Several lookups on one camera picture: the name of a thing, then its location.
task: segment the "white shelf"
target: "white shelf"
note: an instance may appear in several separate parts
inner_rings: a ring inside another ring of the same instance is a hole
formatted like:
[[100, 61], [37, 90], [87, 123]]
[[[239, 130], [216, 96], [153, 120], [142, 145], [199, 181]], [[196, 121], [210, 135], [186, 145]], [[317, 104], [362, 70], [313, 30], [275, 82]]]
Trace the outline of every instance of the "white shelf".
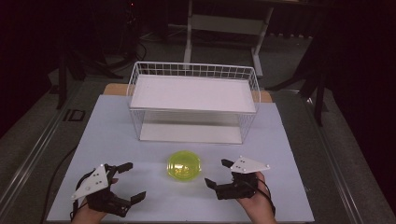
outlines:
[[242, 144], [236, 114], [146, 111], [142, 141]]
[[255, 114], [247, 80], [139, 75], [131, 109]]

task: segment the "white table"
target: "white table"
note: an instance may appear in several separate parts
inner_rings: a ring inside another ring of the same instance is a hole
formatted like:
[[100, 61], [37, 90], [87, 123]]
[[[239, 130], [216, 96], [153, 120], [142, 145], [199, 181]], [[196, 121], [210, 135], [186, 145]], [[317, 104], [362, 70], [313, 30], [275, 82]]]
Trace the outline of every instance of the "white table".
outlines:
[[[191, 182], [178, 182], [166, 173], [168, 157], [191, 150], [202, 161], [202, 172]], [[236, 200], [221, 200], [205, 185], [207, 177], [218, 184], [231, 183], [230, 170], [221, 159], [240, 155], [268, 163], [263, 172], [271, 189], [278, 222], [314, 221], [304, 186], [290, 149], [276, 105], [261, 104], [243, 145], [141, 142], [136, 138], [124, 96], [101, 95], [92, 112], [78, 149], [50, 209], [48, 221], [68, 221], [71, 195], [79, 179], [101, 163], [134, 169], [117, 175], [112, 186], [118, 197], [128, 199], [141, 191], [147, 197], [134, 205], [125, 218], [108, 215], [104, 221], [119, 222], [249, 222]]]

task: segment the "hand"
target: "hand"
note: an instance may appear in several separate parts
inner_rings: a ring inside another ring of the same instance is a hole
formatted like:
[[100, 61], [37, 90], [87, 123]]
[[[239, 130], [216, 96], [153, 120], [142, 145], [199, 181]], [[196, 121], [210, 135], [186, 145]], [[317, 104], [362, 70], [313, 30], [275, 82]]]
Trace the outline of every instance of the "hand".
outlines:
[[[117, 178], [112, 179], [113, 184], [117, 183], [117, 181]], [[91, 209], [87, 204], [87, 199], [84, 199], [71, 224], [99, 224], [106, 215], [107, 213], [105, 212]]]
[[[256, 172], [256, 176], [259, 178], [258, 188], [269, 195], [268, 189], [264, 185], [264, 175], [261, 172]], [[237, 199], [237, 201], [245, 209], [253, 224], [276, 223], [270, 202], [259, 192], [256, 192], [251, 198]]]

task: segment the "yellow petri dish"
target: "yellow petri dish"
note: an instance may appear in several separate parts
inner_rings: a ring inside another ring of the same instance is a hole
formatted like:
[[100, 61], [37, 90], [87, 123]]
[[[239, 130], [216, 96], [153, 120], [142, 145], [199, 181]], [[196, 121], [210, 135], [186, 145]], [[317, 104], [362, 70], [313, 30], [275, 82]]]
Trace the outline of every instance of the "yellow petri dish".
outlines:
[[176, 180], [193, 180], [201, 172], [201, 161], [191, 151], [178, 151], [169, 157], [167, 171]]

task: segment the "white wire basket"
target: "white wire basket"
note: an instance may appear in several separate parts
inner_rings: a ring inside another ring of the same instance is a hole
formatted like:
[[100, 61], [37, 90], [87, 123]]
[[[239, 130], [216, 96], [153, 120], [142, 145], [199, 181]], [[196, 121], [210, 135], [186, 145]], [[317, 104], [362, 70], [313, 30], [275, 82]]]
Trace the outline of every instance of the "white wire basket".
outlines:
[[127, 99], [139, 140], [243, 144], [261, 95], [253, 67], [137, 62]]

